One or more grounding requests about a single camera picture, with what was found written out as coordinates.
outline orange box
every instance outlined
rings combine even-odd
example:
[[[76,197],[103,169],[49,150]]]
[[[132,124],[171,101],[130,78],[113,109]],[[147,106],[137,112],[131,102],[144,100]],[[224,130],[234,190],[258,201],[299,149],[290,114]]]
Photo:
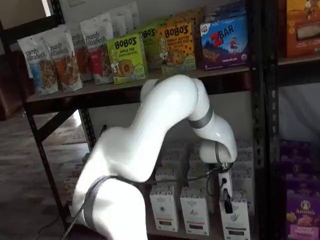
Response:
[[[298,57],[320,53],[318,0],[286,1],[286,55]]]

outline wooden floor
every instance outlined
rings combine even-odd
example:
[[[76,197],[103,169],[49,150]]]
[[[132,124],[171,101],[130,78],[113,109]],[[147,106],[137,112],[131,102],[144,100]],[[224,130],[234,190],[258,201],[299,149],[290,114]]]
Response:
[[[37,127],[52,116],[35,116]],[[43,143],[61,193],[65,177],[88,152],[79,124],[79,115],[74,114]],[[0,121],[0,240],[33,240],[38,230],[57,216],[27,118],[20,112],[7,121]],[[38,239],[58,240],[63,231],[59,220]]]

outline shelf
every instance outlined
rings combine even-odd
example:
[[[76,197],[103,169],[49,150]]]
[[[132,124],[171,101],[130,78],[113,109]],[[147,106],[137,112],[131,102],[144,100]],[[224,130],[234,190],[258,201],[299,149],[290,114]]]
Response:
[[[319,61],[320,54],[309,55],[309,56],[300,56],[300,57],[281,57],[278,60],[278,65],[290,65],[290,64],[300,64],[308,63],[313,61]]]
[[[320,83],[320,54],[278,60],[279,87]]]
[[[185,73],[199,78],[207,88],[208,94],[222,94],[247,91],[250,89],[249,67],[239,66],[212,71],[195,70]],[[73,92],[54,92],[40,96],[34,94],[26,100],[28,111],[32,114],[54,113],[66,110],[97,108],[121,104],[139,103],[140,90],[150,79],[164,79],[161,70],[151,71],[145,80],[124,84],[95,85],[85,82],[83,88]]]

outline black metal shelf frame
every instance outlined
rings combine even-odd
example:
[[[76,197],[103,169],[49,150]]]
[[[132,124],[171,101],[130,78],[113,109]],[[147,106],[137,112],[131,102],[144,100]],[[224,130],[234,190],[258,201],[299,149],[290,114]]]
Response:
[[[19,79],[19,73],[13,69],[15,63],[10,58],[10,44],[15,43],[18,39],[27,37],[36,33],[43,32],[45,30],[56,27],[59,24],[63,24],[64,17],[59,0],[50,0],[53,15],[43,19],[39,19],[33,22],[23,24],[11,29],[4,30],[0,21],[0,38],[5,49],[5,53],[8,56],[8,61],[12,69],[12,76],[17,80],[19,86],[20,95],[22,98],[23,106],[26,112],[27,119],[29,121],[36,145],[42,160],[42,164],[47,174],[47,178],[52,190],[53,197],[55,199],[61,220],[65,227],[68,226],[66,222],[69,210],[66,206],[63,206],[59,197],[57,186],[50,169],[44,147],[42,142],[64,121],[66,121],[77,109],[80,110],[81,118],[85,126],[86,135],[89,141],[89,146],[92,149],[96,143],[96,137],[93,131],[92,122],[88,108],[101,107],[108,105],[118,105],[127,103],[139,102],[139,95],[141,87],[134,87],[131,89],[125,89],[123,91],[111,91],[97,92],[87,94],[85,96],[76,96],[73,99],[59,98],[48,101],[41,101],[36,103],[30,103],[26,101],[26,95],[22,89]],[[270,211],[268,195],[268,179],[269,179],[269,160],[267,151],[267,132],[269,131],[268,120],[266,118],[266,86],[265,79],[267,76],[266,71],[266,59],[264,57],[265,49],[264,44],[264,25],[263,8],[267,6],[267,0],[247,0],[247,18],[249,29],[249,43],[250,43],[250,66],[249,72],[238,74],[249,74],[251,78],[251,86],[236,86],[231,87],[235,82],[226,81],[223,76],[210,77],[204,79],[203,82],[207,88],[209,94],[221,94],[228,92],[248,91],[251,90],[251,107],[252,107],[252,122],[253,122],[253,150],[254,150],[254,175],[255,175],[255,212],[257,217],[258,235],[260,240],[272,239],[270,234]],[[113,104],[108,104],[106,96],[117,96],[121,94],[122,97],[113,97]],[[43,127],[37,129],[33,115],[43,114],[50,112],[58,112],[56,116],[50,119]]]

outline robotic arm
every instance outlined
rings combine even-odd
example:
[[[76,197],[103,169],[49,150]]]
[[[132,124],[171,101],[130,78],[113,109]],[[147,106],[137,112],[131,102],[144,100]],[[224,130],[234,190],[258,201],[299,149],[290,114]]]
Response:
[[[185,75],[149,80],[141,90],[141,106],[132,125],[110,128],[97,141],[77,182],[74,210],[81,208],[87,192],[103,176],[139,183],[148,180],[167,131],[185,118],[206,139],[200,147],[203,162],[228,165],[236,160],[233,131],[214,114],[200,80]],[[229,173],[220,174],[219,180],[224,183],[221,195],[232,196]],[[147,240],[145,211],[144,198],[136,187],[109,179],[91,193],[78,220],[111,240]]]

